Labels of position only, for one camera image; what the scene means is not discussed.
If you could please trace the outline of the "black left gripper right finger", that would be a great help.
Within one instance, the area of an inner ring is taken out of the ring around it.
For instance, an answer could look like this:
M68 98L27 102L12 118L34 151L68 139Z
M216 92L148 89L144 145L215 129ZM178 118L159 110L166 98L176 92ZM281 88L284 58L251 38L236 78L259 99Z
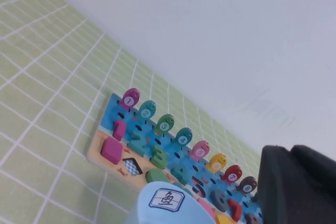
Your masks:
M335 161L304 145L295 145L290 153L319 182L335 181Z

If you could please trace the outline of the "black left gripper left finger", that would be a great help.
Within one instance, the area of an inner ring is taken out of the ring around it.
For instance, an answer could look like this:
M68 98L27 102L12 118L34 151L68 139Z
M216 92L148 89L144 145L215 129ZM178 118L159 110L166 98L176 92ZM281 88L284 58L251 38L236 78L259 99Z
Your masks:
M335 181L315 180L281 146L262 149L258 199L264 223L335 223Z

